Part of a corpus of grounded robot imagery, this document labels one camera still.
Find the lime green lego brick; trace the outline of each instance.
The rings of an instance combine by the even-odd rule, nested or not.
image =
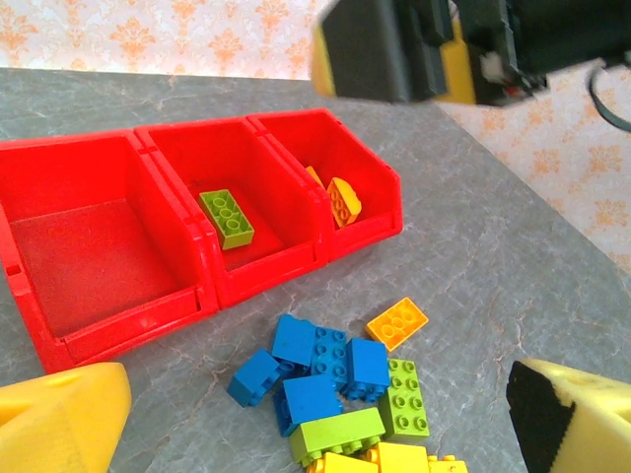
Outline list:
[[[199,194],[199,205],[217,229],[222,249],[252,243],[254,228],[229,190],[202,192]]]
[[[388,369],[390,387],[378,404],[386,427],[384,440],[426,439],[430,435],[430,428],[416,365],[408,360],[390,360]]]
[[[350,455],[377,444],[386,432],[376,407],[301,424],[289,437],[294,460],[309,466],[327,452]]]

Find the pile of lego bricks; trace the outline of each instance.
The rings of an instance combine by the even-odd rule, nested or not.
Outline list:
[[[228,393],[245,408],[271,394],[280,435],[308,473],[466,473],[463,461],[415,444],[430,434],[416,365],[388,358],[427,322],[408,298],[368,324],[373,339],[282,314],[269,350],[253,354]],[[343,399],[367,407],[345,412]]]

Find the storage bin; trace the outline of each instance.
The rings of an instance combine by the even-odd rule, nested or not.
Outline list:
[[[208,243],[221,307],[248,299],[327,262],[327,205],[244,117],[136,129]],[[250,244],[222,250],[198,203],[230,191],[254,228]]]
[[[329,260],[336,260],[403,230],[398,174],[325,108],[253,114],[248,117],[273,148],[328,202],[325,221]],[[312,166],[327,187],[334,177],[347,181],[362,202],[357,220],[338,228],[326,191],[311,178]]]
[[[0,259],[47,372],[215,313],[203,238],[132,131],[0,143]]]

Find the gray table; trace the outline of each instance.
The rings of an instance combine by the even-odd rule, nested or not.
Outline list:
[[[514,360],[630,380],[631,277],[433,105],[322,101],[300,82],[0,72],[2,139],[321,105],[400,172],[403,234],[122,357],[134,403],[112,472],[301,471],[269,398],[242,409],[226,393],[284,311],[361,336],[416,301],[431,321],[396,355],[420,370],[424,444],[471,473],[526,471],[505,398]],[[0,385],[41,375],[4,281],[0,324]]]

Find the floral wallpaper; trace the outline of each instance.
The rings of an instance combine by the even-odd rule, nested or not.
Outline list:
[[[0,0],[0,66],[308,79],[331,0]],[[631,134],[597,115],[585,68],[504,110],[441,104],[621,269],[631,272]],[[604,101],[631,116],[631,73]]]

